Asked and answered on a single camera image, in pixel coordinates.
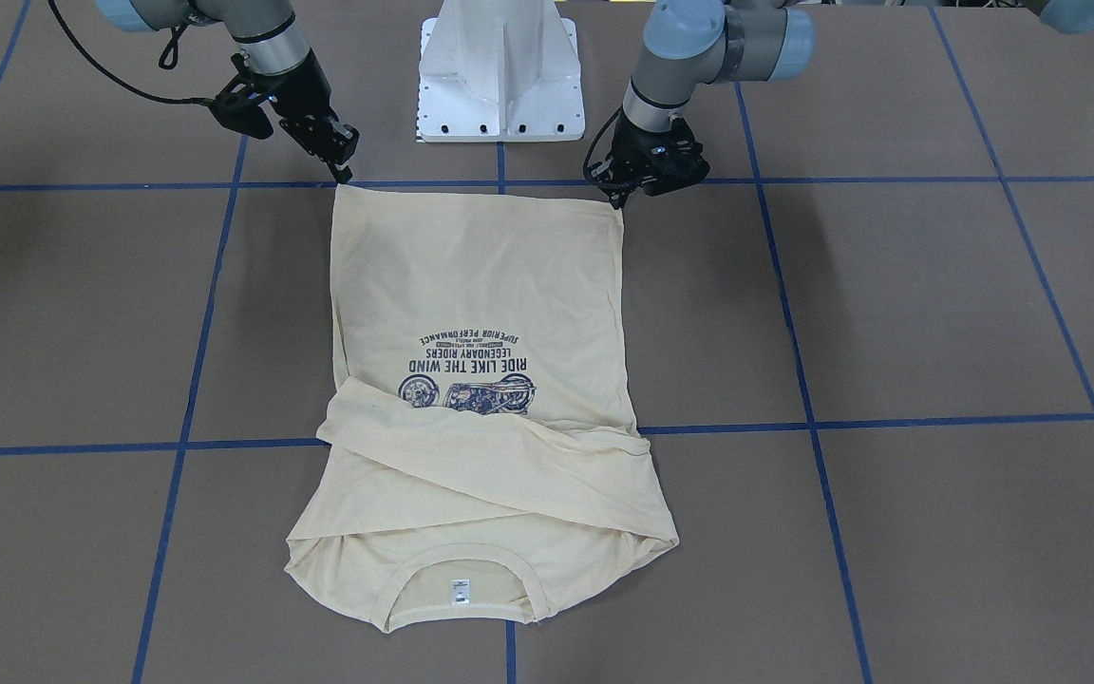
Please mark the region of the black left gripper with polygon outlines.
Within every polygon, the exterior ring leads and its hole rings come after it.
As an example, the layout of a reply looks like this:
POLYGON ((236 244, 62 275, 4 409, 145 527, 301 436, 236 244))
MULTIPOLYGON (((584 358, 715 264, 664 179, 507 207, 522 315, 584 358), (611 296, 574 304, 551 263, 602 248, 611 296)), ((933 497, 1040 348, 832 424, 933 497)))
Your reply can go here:
POLYGON ((612 152, 604 160, 604 192, 622 211, 635 190, 660 196, 687 189, 707 178, 705 147, 685 118, 674 117, 665 131, 638 128, 626 116, 613 121, 612 152))

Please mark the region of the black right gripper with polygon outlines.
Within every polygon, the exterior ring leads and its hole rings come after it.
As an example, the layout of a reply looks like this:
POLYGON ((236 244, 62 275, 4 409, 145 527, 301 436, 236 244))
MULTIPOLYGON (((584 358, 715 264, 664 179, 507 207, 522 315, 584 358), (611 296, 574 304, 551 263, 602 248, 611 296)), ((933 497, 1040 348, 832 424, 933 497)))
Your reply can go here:
POLYGON ((232 56, 237 74, 210 101, 209 109, 224 128, 269 139, 274 125, 261 111, 269 104, 279 118, 279 126, 303 148, 329 165, 331 178, 347 185, 353 178, 349 161, 360 134, 339 121, 330 107, 330 86, 313 53, 286 73, 266 76, 252 70, 238 55, 232 56))

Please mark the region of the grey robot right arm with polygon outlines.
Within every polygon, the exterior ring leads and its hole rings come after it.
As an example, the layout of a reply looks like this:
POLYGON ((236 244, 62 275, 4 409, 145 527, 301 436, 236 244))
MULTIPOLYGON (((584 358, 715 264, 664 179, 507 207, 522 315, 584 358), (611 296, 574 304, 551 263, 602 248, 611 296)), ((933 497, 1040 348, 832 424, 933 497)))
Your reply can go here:
POLYGON ((360 134, 331 108, 330 83, 288 1, 100 1, 110 25, 131 33, 222 25, 235 42, 231 57, 237 73, 213 98, 185 97, 203 105, 216 121, 257 140, 269 139, 274 125, 261 107, 270 105, 278 124, 310 156, 331 172, 352 178, 349 161, 360 134))

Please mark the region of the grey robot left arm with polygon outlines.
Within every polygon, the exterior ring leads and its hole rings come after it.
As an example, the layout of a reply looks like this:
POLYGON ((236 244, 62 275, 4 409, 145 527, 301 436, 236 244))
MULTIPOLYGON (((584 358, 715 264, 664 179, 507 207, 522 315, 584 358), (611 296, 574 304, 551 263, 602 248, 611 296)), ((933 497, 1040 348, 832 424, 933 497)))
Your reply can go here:
POLYGON ((794 1, 657 1, 622 104, 600 134, 612 150, 583 161, 583 178, 620 211, 635 192, 656 198, 710 173, 685 120, 696 86, 787 81, 816 48, 812 19, 794 1))

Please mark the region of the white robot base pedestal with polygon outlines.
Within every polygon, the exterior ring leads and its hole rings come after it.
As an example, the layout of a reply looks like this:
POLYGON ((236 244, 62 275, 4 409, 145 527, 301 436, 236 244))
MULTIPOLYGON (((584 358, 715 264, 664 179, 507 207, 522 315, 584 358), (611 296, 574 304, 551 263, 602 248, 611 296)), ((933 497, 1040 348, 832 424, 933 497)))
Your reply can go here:
POLYGON ((577 26, 555 1, 444 1, 420 28, 422 143, 577 142, 577 26))

